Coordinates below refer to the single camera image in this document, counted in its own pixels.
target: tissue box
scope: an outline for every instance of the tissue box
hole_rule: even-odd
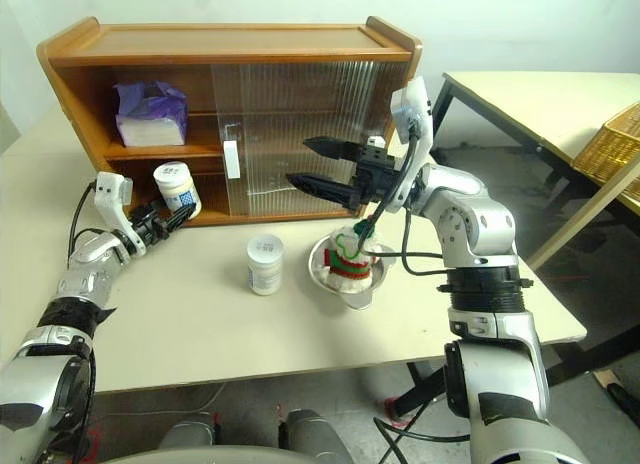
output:
[[[187,100],[166,82],[117,84],[116,126],[127,147],[180,146],[187,132]]]

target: desk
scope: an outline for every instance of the desk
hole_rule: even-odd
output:
[[[569,180],[556,203],[575,195],[594,199],[577,213],[573,225],[563,227],[532,256],[530,263],[538,268],[549,257],[549,250],[584,226],[599,204],[613,199],[608,210],[640,232],[640,202],[618,194],[616,178],[600,190],[600,184],[571,168],[575,158],[602,124],[640,99],[640,74],[589,72],[452,72],[444,74],[445,83],[433,108],[434,130],[437,132],[455,97],[489,122],[531,149],[554,170]],[[638,172],[636,162],[626,169],[626,177]],[[618,181],[626,177],[616,176]],[[579,375],[637,350],[640,326],[583,352],[575,344],[554,346],[565,363],[547,372],[550,384]]]
[[[56,108],[2,157],[2,360],[40,317],[65,266],[77,200],[95,177],[71,126]],[[181,229],[134,260],[115,282],[117,311],[95,336],[96,390],[223,381],[245,377],[414,361],[443,354],[449,297],[442,276],[414,278],[400,266],[364,311],[316,287],[306,261],[314,241],[346,222],[319,220]],[[79,228],[100,219],[86,206]],[[385,215],[384,242],[400,247],[403,216]],[[410,248],[439,249],[433,226],[416,219]],[[282,289],[254,295],[245,245],[273,232],[285,245]],[[427,263],[435,269],[438,261]],[[543,342],[575,340],[584,327],[538,281],[525,291]]]

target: gray floor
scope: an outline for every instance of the gray floor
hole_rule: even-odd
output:
[[[518,148],[463,146],[448,150],[451,164],[478,174],[497,200],[514,213],[521,255],[530,255],[566,221],[580,202],[558,212],[545,206],[556,191],[542,185],[549,169]],[[596,223],[609,220],[603,213]],[[637,323],[635,283],[640,240],[618,225],[590,226],[540,269],[540,276],[587,327],[585,348]],[[602,266],[608,266],[607,277]],[[546,353],[548,364],[552,353]],[[614,366],[625,386],[640,396],[640,355]],[[371,421],[380,416],[381,401],[411,385],[402,365],[284,376],[229,383],[210,407],[219,413],[225,443],[275,446],[278,404],[284,411],[306,407],[325,415],[336,427],[358,463],[377,462],[384,441]],[[100,435],[101,460],[153,449],[163,433],[181,418],[164,413],[110,416],[113,412],[193,409],[206,402],[217,385],[98,396],[92,429]],[[561,384],[551,391],[552,418],[583,449],[593,463],[639,462],[640,431],[611,402],[591,375]],[[436,403],[416,426],[419,431],[451,434],[467,431],[464,420]],[[467,463],[467,444],[403,442],[409,462]]]

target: wooden cabinet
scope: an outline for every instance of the wooden cabinet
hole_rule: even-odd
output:
[[[153,170],[187,163],[203,201],[191,225],[344,216],[292,189],[288,172],[348,180],[353,166],[302,145],[330,135],[390,138],[391,93],[413,76],[422,45],[370,17],[364,25],[103,25],[87,18],[38,46],[38,58],[97,170],[134,180],[134,204],[159,197]],[[184,146],[125,147],[113,86],[165,81],[187,96]],[[222,142],[236,140],[240,178]]]

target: white lid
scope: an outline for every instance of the white lid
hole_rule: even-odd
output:
[[[153,171],[153,178],[156,183],[163,187],[181,186],[190,177],[189,168],[184,162],[180,161],[165,162]]]
[[[284,246],[273,234],[262,234],[252,238],[247,244],[249,259],[258,264],[274,264],[282,258]]]

